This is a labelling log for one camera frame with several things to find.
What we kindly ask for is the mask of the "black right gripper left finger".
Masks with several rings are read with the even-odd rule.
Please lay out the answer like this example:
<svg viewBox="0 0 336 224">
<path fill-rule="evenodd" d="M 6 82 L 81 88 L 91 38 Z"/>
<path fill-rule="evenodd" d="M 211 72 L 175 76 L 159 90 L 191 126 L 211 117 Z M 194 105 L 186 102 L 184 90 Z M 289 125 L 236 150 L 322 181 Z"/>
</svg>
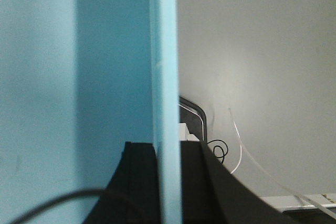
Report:
<svg viewBox="0 0 336 224">
<path fill-rule="evenodd" d="M 130 200 L 102 196 L 84 223 L 160 223 L 160 197 L 155 150 L 150 143 L 127 142 L 106 190 Z"/>
</svg>

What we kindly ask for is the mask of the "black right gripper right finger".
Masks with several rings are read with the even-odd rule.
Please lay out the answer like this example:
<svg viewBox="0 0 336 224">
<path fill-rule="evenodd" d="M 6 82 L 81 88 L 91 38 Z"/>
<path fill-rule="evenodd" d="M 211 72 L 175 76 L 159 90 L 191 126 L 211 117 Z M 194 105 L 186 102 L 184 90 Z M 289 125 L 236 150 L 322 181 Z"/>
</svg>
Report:
<svg viewBox="0 0 336 224">
<path fill-rule="evenodd" d="M 183 223 L 296 223 L 218 161 L 202 142 L 181 142 Z"/>
</svg>

